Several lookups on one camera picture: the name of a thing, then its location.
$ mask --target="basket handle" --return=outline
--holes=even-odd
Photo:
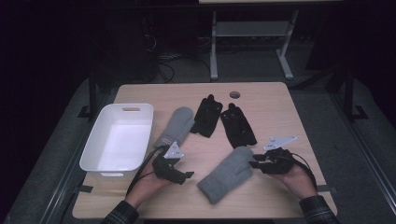
[[[111,176],[111,177],[123,176],[123,173],[100,173],[100,174],[101,174],[101,176]]]

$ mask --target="white metal frame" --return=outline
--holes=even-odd
[[[285,78],[293,79],[293,74],[285,56],[291,35],[293,34],[294,24],[297,21],[298,13],[298,10],[294,10],[289,21],[221,22],[217,21],[216,11],[214,11],[212,20],[212,50],[210,52],[210,79],[217,80],[219,78],[218,61],[216,57],[217,36],[284,36],[285,41],[282,47],[276,50],[276,56],[282,66]]]

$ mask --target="hand-mounted device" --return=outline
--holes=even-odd
[[[284,175],[291,170],[294,164],[296,164],[303,168],[303,170],[311,178],[311,181],[316,188],[317,181],[315,176],[312,174],[311,168],[304,158],[297,154],[290,153],[287,149],[282,148],[295,139],[297,139],[296,136],[271,137],[268,144],[264,147],[264,150],[266,150],[265,154],[253,155],[253,159],[255,161],[250,161],[250,166],[254,169],[261,169],[263,174]],[[301,158],[305,164],[294,159],[293,155]]]
[[[179,170],[175,169],[174,165],[178,161],[180,161],[181,158],[184,157],[184,154],[178,147],[177,142],[174,142],[171,146],[166,145],[156,147],[152,152],[148,154],[148,156],[140,166],[139,170],[137,171],[136,175],[134,176],[134,179],[132,180],[131,185],[127,189],[126,194],[128,194],[137,183],[137,181],[143,177],[140,175],[142,174],[143,170],[145,169],[151,158],[158,151],[160,151],[160,153],[152,162],[152,167],[154,168],[154,174],[156,176],[174,183],[178,183],[179,185],[182,185],[187,178],[192,177],[194,172],[182,173]]]

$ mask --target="dark background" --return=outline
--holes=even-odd
[[[387,1],[347,1],[328,15],[325,26],[321,26],[323,21],[311,22],[313,30],[307,31],[297,24],[296,34],[318,39],[309,66],[327,69],[340,63],[350,68],[369,87],[396,127],[393,5]],[[143,30],[167,36],[163,40],[166,44],[185,44],[182,49],[191,53],[192,40],[208,32],[200,23],[207,21],[207,12],[180,12],[173,17],[157,12],[157,17],[146,21],[150,25],[144,23],[142,27],[144,15],[108,13],[96,1],[0,0],[0,221],[18,196],[74,91],[90,73],[96,74],[102,91],[108,91],[103,82],[109,78],[115,86],[149,82],[155,76],[155,62],[153,55],[145,51]],[[309,12],[301,15],[310,16]],[[172,37],[180,36],[172,35],[172,29],[186,27],[185,22],[195,28],[182,31],[187,40]]]

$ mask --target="black glove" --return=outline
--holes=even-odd
[[[229,104],[228,110],[222,112],[220,117],[224,124],[227,138],[233,148],[245,147],[246,145],[254,146],[257,144],[256,137],[248,124],[248,120],[238,106]]]
[[[279,147],[277,149],[268,150],[264,155],[253,155],[253,159],[255,161],[250,161],[250,166],[253,169],[261,169],[263,174],[268,175],[287,174],[293,165],[296,164],[303,168],[303,170],[308,174],[315,189],[318,188],[317,180],[315,179],[308,163],[305,165],[302,162],[295,160],[293,158],[293,154],[291,154],[287,149]]]
[[[199,133],[204,137],[210,137],[216,129],[222,104],[215,101],[215,97],[210,94],[204,98],[199,105],[195,115],[195,123],[190,129],[191,133]]]

